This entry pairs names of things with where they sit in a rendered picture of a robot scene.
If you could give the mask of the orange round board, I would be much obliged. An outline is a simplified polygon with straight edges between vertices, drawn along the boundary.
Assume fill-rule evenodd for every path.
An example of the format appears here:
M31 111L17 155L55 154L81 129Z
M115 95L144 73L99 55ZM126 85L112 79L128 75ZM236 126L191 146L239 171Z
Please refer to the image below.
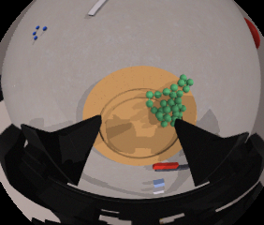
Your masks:
M112 161L125 165L146 166L173 157L182 149L177 132L147 108L147 91L170 89L177 76L158 67L126 67L105 76L92 87L83 105L83 121L101 115L94 147ZM181 120L197 124L197 105L191 90L183 93Z

